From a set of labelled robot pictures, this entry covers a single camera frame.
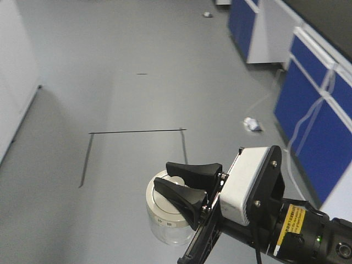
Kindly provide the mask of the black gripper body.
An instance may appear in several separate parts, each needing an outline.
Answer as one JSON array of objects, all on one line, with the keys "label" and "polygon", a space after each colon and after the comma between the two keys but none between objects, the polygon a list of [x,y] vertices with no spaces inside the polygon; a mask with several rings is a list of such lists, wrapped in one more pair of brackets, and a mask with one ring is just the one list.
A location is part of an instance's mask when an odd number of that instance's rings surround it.
[{"label": "black gripper body", "polygon": [[205,263],[222,233],[254,248],[257,263],[261,263],[260,253],[266,253],[274,242],[273,234],[281,213],[284,188],[280,171],[259,174],[247,201],[247,226],[224,218],[220,202],[217,202],[215,209],[199,225],[185,254],[177,263]]}]

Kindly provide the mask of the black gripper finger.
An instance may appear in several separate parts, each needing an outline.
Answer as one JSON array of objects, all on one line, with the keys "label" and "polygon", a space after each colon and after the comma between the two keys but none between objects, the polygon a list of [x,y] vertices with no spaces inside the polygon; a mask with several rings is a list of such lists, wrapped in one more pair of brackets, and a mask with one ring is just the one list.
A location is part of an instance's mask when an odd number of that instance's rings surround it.
[{"label": "black gripper finger", "polygon": [[197,230],[204,203],[207,200],[205,190],[193,189],[156,178],[155,190],[166,198],[184,217],[192,230]]},{"label": "black gripper finger", "polygon": [[222,173],[222,165],[219,163],[190,165],[167,162],[166,170],[171,177],[181,177],[190,188],[212,191],[218,181],[218,174]]}]

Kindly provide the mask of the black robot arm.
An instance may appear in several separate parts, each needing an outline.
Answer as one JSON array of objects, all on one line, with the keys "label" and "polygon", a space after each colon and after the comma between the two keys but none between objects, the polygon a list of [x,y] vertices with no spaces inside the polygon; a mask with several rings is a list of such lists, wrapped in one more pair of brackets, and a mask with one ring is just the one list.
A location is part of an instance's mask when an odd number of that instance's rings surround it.
[{"label": "black robot arm", "polygon": [[154,187],[195,231],[179,263],[204,263],[227,234],[282,263],[351,263],[351,223],[307,201],[286,199],[280,161],[236,160],[228,173],[218,163],[168,162],[167,173],[183,184],[156,178]]}]

